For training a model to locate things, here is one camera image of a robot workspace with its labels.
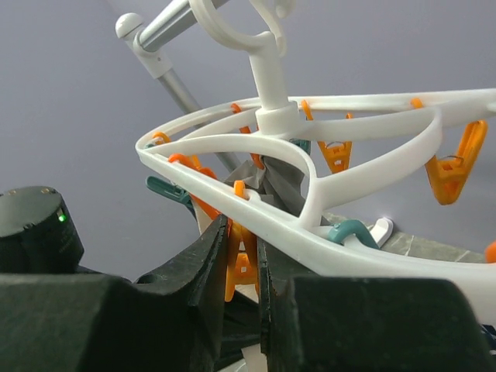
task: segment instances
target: orange clothespin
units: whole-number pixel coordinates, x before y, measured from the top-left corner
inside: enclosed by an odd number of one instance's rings
[[[244,198],[244,191],[244,182],[236,181],[235,194]],[[241,243],[244,245],[244,251],[239,249]],[[257,237],[238,222],[232,221],[227,249],[225,301],[233,299],[238,284],[255,284],[258,293]]]
[[[231,105],[231,109],[232,109],[232,112],[235,114],[241,112],[241,108],[236,103],[233,103]],[[249,126],[244,126],[243,128],[239,128],[239,131],[242,134],[250,134],[251,133]],[[262,163],[262,160],[260,159],[259,154],[251,153],[250,155],[251,155],[251,159],[253,160],[253,163],[257,166],[257,168],[259,168],[259,169],[265,168],[264,163]]]
[[[153,134],[153,138],[159,139],[157,141],[157,145],[163,145],[164,143],[169,143],[171,141],[169,136],[163,132],[155,132]],[[198,159],[196,155],[191,156],[191,160],[193,161],[195,167],[202,167],[202,163],[200,162],[200,159]]]
[[[411,104],[415,109],[423,107],[418,98],[413,98]],[[453,204],[458,200],[484,144],[487,129],[485,120],[471,122],[465,128],[454,155],[444,159],[434,155],[425,164],[431,189],[441,205]]]
[[[301,106],[307,120],[313,120],[312,110],[306,101],[301,102]],[[346,114],[347,119],[352,119],[353,115],[351,113]],[[344,143],[340,143],[339,145],[330,146],[330,144],[326,144],[325,142],[318,141],[320,151],[324,156],[324,159],[331,170],[331,173],[339,173],[345,171],[350,167],[350,157],[351,157],[351,147],[352,143],[350,141],[346,141]]]
[[[193,163],[192,159],[190,159],[189,157],[186,157],[182,153],[173,153],[172,155],[170,155],[169,156],[169,162],[173,163],[174,161],[179,161],[181,164],[183,164],[184,166],[186,166],[188,168],[195,169],[202,174],[205,174],[209,177],[217,179],[217,177],[215,176],[215,173],[210,168],[196,166]],[[203,212],[205,212],[210,219],[212,219],[212,220],[216,219],[217,216],[220,214],[220,212],[217,209],[214,209],[213,207],[211,207],[210,205],[208,205],[204,201],[198,199],[196,196],[194,196],[194,195],[190,195],[190,196],[200,206],[200,208],[203,209]]]

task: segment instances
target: white plastic hanger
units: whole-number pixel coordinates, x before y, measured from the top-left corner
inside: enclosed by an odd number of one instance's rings
[[[456,283],[467,296],[480,322],[496,325],[493,264],[404,257],[372,250],[356,239],[340,246],[324,239],[319,227],[322,211],[370,195],[423,167],[439,149],[443,127],[466,125],[493,116],[496,89],[289,98],[279,57],[285,39],[276,12],[261,0],[252,3],[271,32],[257,36],[240,34],[220,18],[212,0],[190,0],[198,23],[212,38],[227,47],[248,52],[259,98],[237,101],[243,112],[236,115],[232,114],[232,102],[229,102],[160,126],[137,142],[141,161],[317,274],[445,278]],[[411,110],[413,98],[420,98],[425,108]],[[317,112],[389,113],[369,118],[304,121],[299,118],[297,103],[303,99]],[[156,131],[172,136],[204,121],[213,123],[176,142],[146,148]],[[254,122],[260,128],[255,133],[229,133]],[[326,177],[317,177],[311,157],[288,142],[290,138],[331,142],[403,135],[414,138],[381,157]],[[302,171],[309,183],[299,217],[262,202],[255,191],[247,190],[246,199],[239,198],[230,186],[167,159],[173,153],[191,156],[231,151],[274,157]]]

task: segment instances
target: hanger hook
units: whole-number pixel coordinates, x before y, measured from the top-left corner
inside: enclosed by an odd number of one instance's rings
[[[267,4],[267,0],[250,0],[250,3],[265,21],[270,32],[274,34],[279,55],[284,56],[286,53],[286,37],[279,18],[284,18],[291,13],[295,0],[275,0],[272,8]],[[212,0],[189,0],[189,4],[198,23],[211,38],[223,46],[250,52],[265,45],[267,32],[259,33],[255,36],[239,33],[224,21],[213,5]]]

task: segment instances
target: cloth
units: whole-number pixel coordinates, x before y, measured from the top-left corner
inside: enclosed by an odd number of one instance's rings
[[[260,194],[262,200],[292,215],[300,215],[305,198],[301,196],[301,183],[304,174],[273,157],[262,157],[265,169],[259,169],[251,160],[246,161],[236,168],[224,181],[229,186],[234,181],[245,182],[247,188]],[[329,222],[322,217],[321,225],[328,226]]]

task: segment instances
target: metal pole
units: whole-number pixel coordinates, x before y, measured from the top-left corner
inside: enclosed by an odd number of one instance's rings
[[[212,0],[216,8],[229,0]],[[138,41],[147,52],[156,52],[174,37],[180,35],[196,23],[196,18],[188,0],[173,0],[139,34]]]
[[[157,80],[167,89],[173,100],[175,100],[176,104],[184,113],[195,112],[202,109],[174,69],[170,69]],[[238,158],[233,153],[216,153],[215,155],[217,155],[218,159],[231,172],[240,165]]]

